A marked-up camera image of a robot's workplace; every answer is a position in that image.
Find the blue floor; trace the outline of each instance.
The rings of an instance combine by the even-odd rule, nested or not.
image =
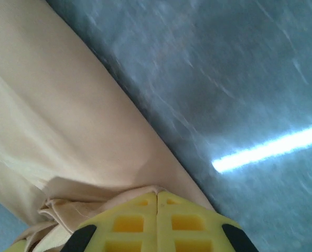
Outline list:
[[[0,252],[8,248],[26,228],[26,224],[0,204]]]

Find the concrete floor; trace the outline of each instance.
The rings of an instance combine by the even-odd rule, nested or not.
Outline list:
[[[0,252],[8,248],[26,228],[26,224],[0,204]]]

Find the beige trousers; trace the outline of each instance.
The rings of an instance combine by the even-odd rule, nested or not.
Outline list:
[[[162,188],[211,208],[45,1],[0,0],[0,202],[34,225],[27,249],[54,251],[81,221]]]

